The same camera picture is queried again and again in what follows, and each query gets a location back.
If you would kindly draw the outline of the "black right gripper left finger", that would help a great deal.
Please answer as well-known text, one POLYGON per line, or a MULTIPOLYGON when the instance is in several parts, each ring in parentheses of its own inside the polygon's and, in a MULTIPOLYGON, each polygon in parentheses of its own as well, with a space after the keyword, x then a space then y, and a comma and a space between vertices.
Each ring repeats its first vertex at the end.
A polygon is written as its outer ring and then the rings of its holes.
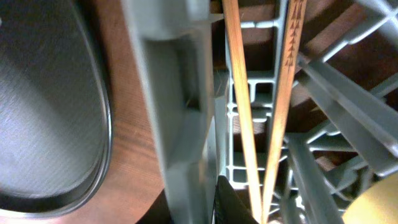
POLYGON ((170 222, 170 210, 165 192, 162 190, 148 211, 146 211, 136 224, 169 224, 170 222))

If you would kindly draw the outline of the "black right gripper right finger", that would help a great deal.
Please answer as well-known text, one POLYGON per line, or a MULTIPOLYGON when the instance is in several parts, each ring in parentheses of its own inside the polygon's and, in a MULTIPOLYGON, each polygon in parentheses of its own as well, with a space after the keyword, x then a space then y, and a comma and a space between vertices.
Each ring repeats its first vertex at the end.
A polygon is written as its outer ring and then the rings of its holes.
POLYGON ((217 179, 214 219, 216 224, 258 224, 223 175, 217 179))

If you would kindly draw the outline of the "yellow bowl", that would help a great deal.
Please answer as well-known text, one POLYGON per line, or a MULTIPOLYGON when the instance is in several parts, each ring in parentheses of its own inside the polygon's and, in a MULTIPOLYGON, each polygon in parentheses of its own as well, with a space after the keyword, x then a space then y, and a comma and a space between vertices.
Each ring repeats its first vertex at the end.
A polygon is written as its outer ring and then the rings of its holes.
POLYGON ((397 173, 376 183, 349 205, 344 223, 397 224, 397 173))

